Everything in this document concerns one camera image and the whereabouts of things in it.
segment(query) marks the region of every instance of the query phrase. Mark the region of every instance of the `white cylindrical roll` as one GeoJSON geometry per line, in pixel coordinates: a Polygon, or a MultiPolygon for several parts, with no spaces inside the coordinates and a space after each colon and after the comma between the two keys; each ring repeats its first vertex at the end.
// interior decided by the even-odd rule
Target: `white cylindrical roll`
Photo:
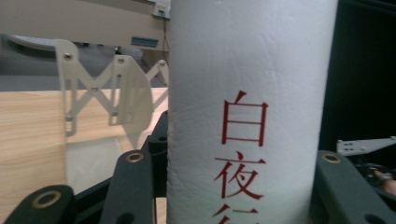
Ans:
{"type": "Polygon", "coordinates": [[[336,0],[173,0],[168,223],[305,223],[336,0]]]}

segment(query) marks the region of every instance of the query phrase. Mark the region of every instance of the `metal ring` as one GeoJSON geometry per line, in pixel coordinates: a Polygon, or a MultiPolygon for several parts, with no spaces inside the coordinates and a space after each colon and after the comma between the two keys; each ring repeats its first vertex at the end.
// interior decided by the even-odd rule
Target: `metal ring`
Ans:
{"type": "Polygon", "coordinates": [[[335,156],[333,154],[323,154],[321,156],[321,158],[324,161],[331,162],[331,163],[340,163],[341,162],[340,158],[338,158],[337,156],[335,156]]]}
{"type": "Polygon", "coordinates": [[[127,160],[128,162],[138,162],[138,161],[143,160],[144,158],[145,158],[145,156],[144,156],[142,153],[140,153],[140,152],[134,152],[134,153],[129,154],[129,155],[126,157],[126,160],[127,160]]]}
{"type": "Polygon", "coordinates": [[[62,195],[61,192],[57,190],[50,190],[48,192],[42,193],[37,197],[35,197],[35,199],[32,202],[32,206],[33,208],[46,208],[58,202],[58,200],[61,198],[61,195],[62,195]],[[40,200],[48,195],[53,195],[53,198],[46,203],[41,203],[40,200]]]}

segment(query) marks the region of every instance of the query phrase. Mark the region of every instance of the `black mechanical part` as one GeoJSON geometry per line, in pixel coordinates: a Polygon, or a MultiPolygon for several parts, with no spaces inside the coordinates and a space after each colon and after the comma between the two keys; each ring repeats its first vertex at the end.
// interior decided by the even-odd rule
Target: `black mechanical part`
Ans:
{"type": "Polygon", "coordinates": [[[65,224],[72,223],[76,214],[73,190],[63,185],[48,186],[23,199],[5,223],[65,224]]]}
{"type": "Polygon", "coordinates": [[[108,187],[111,178],[82,191],[76,195],[76,208],[78,216],[74,223],[91,224],[98,223],[103,211],[108,187]]]}
{"type": "Polygon", "coordinates": [[[168,112],[161,114],[154,131],[148,139],[148,151],[152,159],[154,174],[154,196],[166,197],[166,181],[168,165],[168,112]]]}
{"type": "Polygon", "coordinates": [[[330,224],[396,224],[396,216],[345,157],[318,152],[315,190],[330,224]]]}
{"type": "Polygon", "coordinates": [[[119,157],[99,223],[155,223],[151,157],[132,150],[119,157]]]}

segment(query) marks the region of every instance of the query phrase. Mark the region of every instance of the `red chinese character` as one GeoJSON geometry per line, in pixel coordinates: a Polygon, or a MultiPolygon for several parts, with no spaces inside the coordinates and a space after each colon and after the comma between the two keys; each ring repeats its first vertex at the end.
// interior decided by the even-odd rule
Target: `red chinese character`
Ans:
{"type": "Polygon", "coordinates": [[[246,95],[246,93],[244,91],[239,91],[238,96],[236,97],[236,100],[235,100],[234,103],[230,103],[228,101],[224,101],[224,117],[223,117],[223,131],[222,131],[221,143],[224,145],[227,142],[227,140],[249,141],[249,142],[259,142],[259,147],[262,147],[263,144],[264,144],[265,116],[266,116],[266,109],[268,107],[268,104],[266,104],[266,103],[262,103],[260,105],[239,104],[239,101],[245,95],[246,95]],[[229,119],[230,105],[261,107],[262,108],[261,120],[252,122],[252,121],[245,121],[245,120],[229,119]],[[260,125],[259,139],[256,139],[256,138],[229,137],[229,136],[227,136],[228,123],[260,125]]]}
{"type": "Polygon", "coordinates": [[[238,160],[215,158],[215,160],[217,161],[227,161],[220,174],[215,178],[215,180],[217,180],[220,177],[222,177],[221,198],[233,197],[241,192],[244,192],[249,197],[259,200],[263,195],[253,193],[250,190],[248,190],[248,186],[251,183],[253,183],[253,180],[258,173],[255,170],[246,171],[245,169],[246,165],[244,163],[265,164],[265,160],[260,159],[258,161],[243,161],[244,156],[242,155],[242,153],[240,153],[239,151],[236,151],[236,153],[238,154],[238,160]],[[228,170],[230,167],[233,166],[233,163],[239,163],[239,166],[235,174],[231,178],[229,178],[228,170]],[[237,185],[239,186],[239,190],[237,192],[227,195],[226,193],[227,184],[229,184],[232,181],[235,181],[237,183],[237,185]]]}
{"type": "MultiPolygon", "coordinates": [[[[220,210],[219,210],[215,215],[213,215],[213,217],[215,217],[215,216],[217,216],[217,215],[223,213],[225,210],[228,210],[228,209],[230,209],[230,206],[229,206],[228,204],[225,203],[225,204],[220,208],[220,210]]],[[[259,213],[259,212],[258,212],[256,209],[254,209],[254,208],[251,209],[250,211],[235,210],[235,209],[233,209],[233,212],[235,212],[235,213],[247,213],[247,214],[258,214],[258,213],[259,213]]],[[[230,220],[229,217],[224,216],[224,217],[221,219],[221,221],[219,222],[219,224],[226,224],[226,223],[232,224],[232,223],[227,222],[227,221],[229,221],[229,220],[230,220]]]]}
{"type": "MultiPolygon", "coordinates": [[[[223,213],[225,210],[228,210],[228,209],[230,209],[230,208],[231,208],[231,207],[230,207],[227,203],[225,203],[225,204],[220,208],[220,210],[219,210],[215,215],[213,215],[213,217],[215,217],[215,216],[217,216],[217,215],[223,213]]],[[[235,213],[250,213],[250,214],[258,214],[258,213],[259,213],[259,212],[258,212],[256,209],[254,209],[254,208],[252,208],[252,209],[250,209],[250,210],[248,210],[248,211],[246,211],[246,210],[237,210],[237,209],[233,209],[232,211],[235,212],[235,213]]]]}

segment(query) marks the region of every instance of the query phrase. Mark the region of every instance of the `light wood panel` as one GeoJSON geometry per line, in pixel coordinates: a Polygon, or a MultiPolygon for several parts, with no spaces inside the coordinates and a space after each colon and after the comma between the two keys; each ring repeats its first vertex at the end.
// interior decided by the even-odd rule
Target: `light wood panel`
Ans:
{"type": "MultiPolygon", "coordinates": [[[[166,88],[152,89],[154,100],[166,88]]],[[[78,115],[78,132],[64,137],[62,95],[59,91],[0,92],[0,222],[37,189],[65,184],[66,143],[116,137],[122,150],[132,149],[121,126],[107,126],[106,111],[91,100],[78,115]]],[[[152,132],[165,100],[153,113],[139,146],[152,132]]],[[[158,202],[158,223],[165,223],[166,200],[158,202]]]]}

